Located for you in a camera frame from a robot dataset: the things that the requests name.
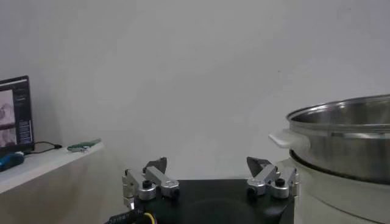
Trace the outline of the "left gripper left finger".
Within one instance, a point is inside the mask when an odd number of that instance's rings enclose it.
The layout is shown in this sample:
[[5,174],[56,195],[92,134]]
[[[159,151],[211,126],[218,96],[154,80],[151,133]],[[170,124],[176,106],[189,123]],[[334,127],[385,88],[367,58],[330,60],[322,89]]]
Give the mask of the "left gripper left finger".
[[178,180],[168,177],[165,172],[168,165],[166,157],[149,161],[141,172],[126,169],[122,176],[122,196],[124,205],[133,210],[140,202],[162,197],[176,200],[180,196]]

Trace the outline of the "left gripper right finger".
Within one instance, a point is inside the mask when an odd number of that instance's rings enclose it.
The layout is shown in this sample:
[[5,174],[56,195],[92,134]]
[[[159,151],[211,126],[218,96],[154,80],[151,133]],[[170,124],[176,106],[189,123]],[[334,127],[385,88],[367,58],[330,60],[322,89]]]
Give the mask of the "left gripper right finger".
[[246,158],[251,177],[247,179],[247,196],[250,199],[270,193],[277,199],[296,197],[299,192],[299,174],[294,167],[279,169],[266,159]]

